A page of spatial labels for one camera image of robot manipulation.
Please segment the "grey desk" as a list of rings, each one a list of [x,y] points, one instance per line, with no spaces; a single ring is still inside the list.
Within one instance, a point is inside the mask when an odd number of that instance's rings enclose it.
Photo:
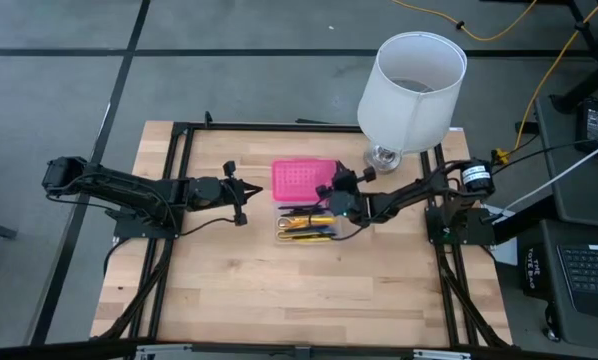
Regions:
[[[576,115],[557,111],[548,97],[534,103],[535,119],[551,178],[585,159],[574,146]],[[598,157],[584,163],[551,184],[559,217],[567,222],[598,226]]]

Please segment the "yellow scissors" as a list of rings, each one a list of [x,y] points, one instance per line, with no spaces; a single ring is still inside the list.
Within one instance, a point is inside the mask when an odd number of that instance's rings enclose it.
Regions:
[[[297,217],[301,216],[280,217],[277,220],[277,239],[283,237],[303,236],[312,234],[326,234],[333,238],[337,234],[337,221],[335,224],[332,225],[301,226],[296,220]]]

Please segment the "black power adapter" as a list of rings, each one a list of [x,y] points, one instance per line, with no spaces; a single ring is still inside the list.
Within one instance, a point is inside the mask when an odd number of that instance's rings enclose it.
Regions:
[[[598,100],[589,98],[578,107],[575,122],[575,148],[583,153],[598,149]]]

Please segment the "clear plastic supply box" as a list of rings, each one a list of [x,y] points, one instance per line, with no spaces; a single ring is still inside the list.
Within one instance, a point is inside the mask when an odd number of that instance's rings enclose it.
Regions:
[[[277,241],[278,241],[278,239],[277,239],[277,237],[276,237],[276,233],[277,233],[276,222],[277,222],[277,220],[278,220],[278,219],[281,217],[281,216],[280,216],[280,214],[282,214],[282,213],[285,213],[285,212],[289,212],[289,211],[290,211],[290,210],[278,210],[277,208],[278,208],[279,206],[283,206],[283,205],[293,205],[293,204],[299,204],[299,205],[309,205],[310,203],[278,203],[278,204],[277,204],[277,206],[276,206],[276,220],[275,220],[275,222],[274,222],[274,224],[275,224],[275,238],[276,238],[276,240],[277,240]],[[325,204],[323,204],[322,202],[318,201],[318,202],[316,202],[316,203],[312,203],[312,204],[318,204],[318,205],[321,205],[321,206],[323,206],[323,207],[325,208],[325,210],[324,210],[324,213],[323,213],[323,214],[320,214],[320,215],[334,216],[334,217],[337,219],[337,226],[336,226],[337,234],[336,234],[336,235],[333,237],[333,240],[332,240],[332,241],[335,241],[335,240],[338,238],[338,236],[341,234],[341,225],[340,225],[340,221],[339,221],[338,217],[337,217],[337,216],[335,216],[335,215],[333,215],[333,214],[332,214],[332,213],[329,211],[329,209],[326,207],[326,205],[325,205]]]

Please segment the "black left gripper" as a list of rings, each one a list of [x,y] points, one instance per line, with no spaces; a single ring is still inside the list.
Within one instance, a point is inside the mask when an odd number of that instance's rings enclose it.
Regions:
[[[232,206],[234,216],[232,222],[236,226],[247,224],[247,216],[242,210],[253,196],[263,188],[239,180],[234,176],[236,164],[228,161],[223,165],[224,179],[217,177],[199,177],[190,181],[188,188],[188,211],[197,212],[222,206]]]

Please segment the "black aluminium table frame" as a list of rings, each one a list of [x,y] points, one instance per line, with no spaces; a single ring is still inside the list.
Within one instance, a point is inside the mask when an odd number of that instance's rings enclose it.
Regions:
[[[423,204],[345,240],[279,243],[271,197],[278,158],[338,159],[364,166],[366,138],[343,126],[213,123],[185,147],[172,124],[145,124],[133,167],[161,175],[167,158],[188,159],[192,176],[217,176],[234,161],[237,174],[263,190],[245,206],[248,222],[229,223],[230,208],[189,214],[176,241],[162,296],[150,295],[141,335],[197,346],[274,345],[313,349],[446,348],[465,341],[457,300],[448,299],[437,268]]]

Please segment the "silver bracket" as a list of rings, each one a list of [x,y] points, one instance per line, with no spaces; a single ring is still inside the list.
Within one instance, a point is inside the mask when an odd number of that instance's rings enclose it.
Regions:
[[[414,349],[412,360],[472,360],[470,353],[449,350]]]
[[[136,348],[135,356],[139,360],[155,360],[158,355],[192,352],[192,344],[153,344]]]

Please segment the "black tote bag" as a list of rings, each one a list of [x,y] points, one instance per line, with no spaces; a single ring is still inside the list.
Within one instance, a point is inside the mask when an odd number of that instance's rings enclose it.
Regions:
[[[552,290],[545,248],[542,245],[523,248],[519,254],[519,268],[524,295],[550,301]]]

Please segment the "black stand leg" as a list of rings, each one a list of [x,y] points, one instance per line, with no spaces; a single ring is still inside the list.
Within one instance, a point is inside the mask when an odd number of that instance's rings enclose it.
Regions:
[[[575,34],[581,34],[588,47],[590,56],[598,63],[598,39],[593,36],[590,25],[585,20],[575,0],[554,0],[557,4],[568,7],[575,20]],[[551,95],[553,107],[561,113],[569,113],[576,109],[586,98],[598,90],[598,68],[587,75],[580,83],[562,95]]]

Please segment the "white shade table lamp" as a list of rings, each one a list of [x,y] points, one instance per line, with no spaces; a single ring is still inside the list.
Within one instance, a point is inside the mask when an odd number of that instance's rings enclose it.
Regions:
[[[406,154],[440,144],[467,72],[465,52],[431,32],[392,36],[378,49],[357,108],[369,140],[364,160],[379,173],[396,170]]]

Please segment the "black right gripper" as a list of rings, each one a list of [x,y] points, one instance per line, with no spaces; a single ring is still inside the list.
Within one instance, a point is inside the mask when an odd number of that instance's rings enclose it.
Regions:
[[[325,202],[329,211],[336,216],[358,218],[364,212],[365,200],[358,188],[360,182],[376,179],[373,167],[367,167],[358,176],[341,161],[336,161],[336,173],[329,185],[319,185],[316,193],[320,202]]]

